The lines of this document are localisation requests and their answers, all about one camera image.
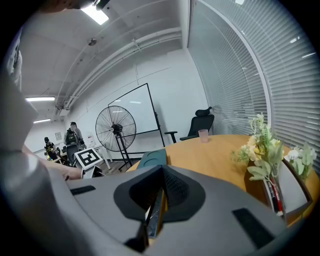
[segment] ceiling light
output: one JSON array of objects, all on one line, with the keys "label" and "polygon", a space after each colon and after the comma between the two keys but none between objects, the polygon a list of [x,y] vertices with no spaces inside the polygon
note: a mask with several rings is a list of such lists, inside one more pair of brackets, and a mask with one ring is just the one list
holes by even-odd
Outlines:
[{"label": "ceiling light", "polygon": [[55,97],[33,97],[25,98],[28,102],[53,102]]},{"label": "ceiling light", "polygon": [[314,54],[316,54],[316,53],[315,53],[315,52],[313,52],[313,53],[310,53],[310,54],[304,55],[304,56],[302,56],[302,58],[305,58],[305,57],[308,57],[308,56],[311,56],[311,55],[314,55]]},{"label": "ceiling light", "polygon": [[97,10],[94,5],[89,5],[88,7],[82,8],[81,11],[89,15],[99,25],[102,25],[109,20],[109,17],[105,15],[102,10]]},{"label": "ceiling light", "polygon": [[245,0],[235,0],[235,3],[239,5],[243,5],[244,2]]},{"label": "ceiling light", "polygon": [[34,121],[33,123],[36,124],[36,123],[48,122],[50,120],[51,119],[43,119],[43,120]]}]

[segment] round wooden table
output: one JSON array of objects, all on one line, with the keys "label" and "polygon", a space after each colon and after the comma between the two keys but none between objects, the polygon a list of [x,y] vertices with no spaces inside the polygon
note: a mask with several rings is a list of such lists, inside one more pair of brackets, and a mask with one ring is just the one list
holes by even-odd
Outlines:
[{"label": "round wooden table", "polygon": [[[225,180],[246,191],[244,176],[247,164],[233,162],[230,152],[239,150],[247,144],[248,139],[248,135],[226,134],[209,136],[208,143],[201,143],[200,138],[174,143],[165,147],[167,164]],[[138,164],[134,164],[128,171],[135,170]],[[320,195],[320,181],[315,171],[310,173],[305,185],[313,203],[303,213],[304,217],[310,214]]]}]

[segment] plastic cup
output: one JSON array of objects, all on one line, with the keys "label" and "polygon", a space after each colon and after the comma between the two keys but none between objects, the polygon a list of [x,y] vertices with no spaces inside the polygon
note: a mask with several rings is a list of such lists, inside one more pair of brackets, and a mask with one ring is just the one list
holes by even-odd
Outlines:
[{"label": "plastic cup", "polygon": [[199,137],[201,143],[207,143],[209,141],[209,134],[207,129],[199,130]]}]

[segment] flower arrangement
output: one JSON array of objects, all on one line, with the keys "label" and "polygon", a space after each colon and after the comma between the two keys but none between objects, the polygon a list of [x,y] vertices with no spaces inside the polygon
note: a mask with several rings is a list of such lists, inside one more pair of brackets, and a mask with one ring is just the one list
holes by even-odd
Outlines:
[{"label": "flower arrangement", "polygon": [[238,152],[231,152],[231,159],[236,162],[253,161],[255,166],[247,168],[253,175],[250,181],[266,180],[274,185],[271,176],[278,177],[279,165],[284,158],[283,143],[274,138],[263,114],[257,114],[249,123],[252,136]]},{"label": "flower arrangement", "polygon": [[293,169],[302,180],[305,181],[312,169],[314,160],[317,158],[317,154],[313,148],[309,147],[308,143],[304,143],[303,148],[296,146],[284,158],[293,166]]}]

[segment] ceiling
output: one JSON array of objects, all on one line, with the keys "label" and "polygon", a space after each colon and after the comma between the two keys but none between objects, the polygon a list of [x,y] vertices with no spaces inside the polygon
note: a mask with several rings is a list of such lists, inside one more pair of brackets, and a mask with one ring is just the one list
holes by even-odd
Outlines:
[{"label": "ceiling", "polygon": [[[55,106],[63,108],[99,64],[133,39],[179,27],[177,8],[177,0],[111,0],[102,10],[109,17],[102,25],[75,9],[32,16],[19,46],[22,93],[56,97],[32,103],[38,119],[58,119]],[[91,38],[94,46],[88,45]]]}]

